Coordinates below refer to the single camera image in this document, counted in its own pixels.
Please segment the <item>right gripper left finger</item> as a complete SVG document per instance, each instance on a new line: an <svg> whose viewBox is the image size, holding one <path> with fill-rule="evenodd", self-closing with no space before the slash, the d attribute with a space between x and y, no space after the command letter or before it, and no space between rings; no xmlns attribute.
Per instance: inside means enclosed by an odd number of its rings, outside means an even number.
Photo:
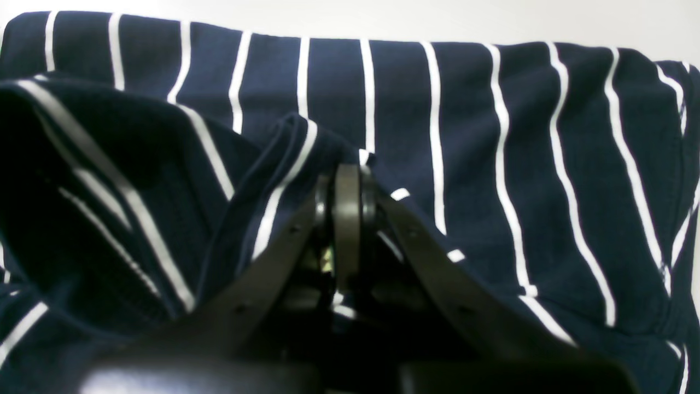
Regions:
<svg viewBox="0 0 700 394"><path fill-rule="evenodd" d="M351 167L312 194L240 279L87 370L78 393L325 393L335 292L351 287ZM348 255L322 270L323 252Z"/></svg>

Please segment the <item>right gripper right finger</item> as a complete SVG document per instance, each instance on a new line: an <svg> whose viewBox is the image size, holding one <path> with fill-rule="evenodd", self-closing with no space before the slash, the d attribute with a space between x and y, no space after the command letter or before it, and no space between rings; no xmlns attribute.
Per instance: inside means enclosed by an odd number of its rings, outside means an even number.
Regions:
<svg viewBox="0 0 700 394"><path fill-rule="evenodd" d="M636 393L618 363L509 309L350 167L350 293L392 329L402 393Z"/></svg>

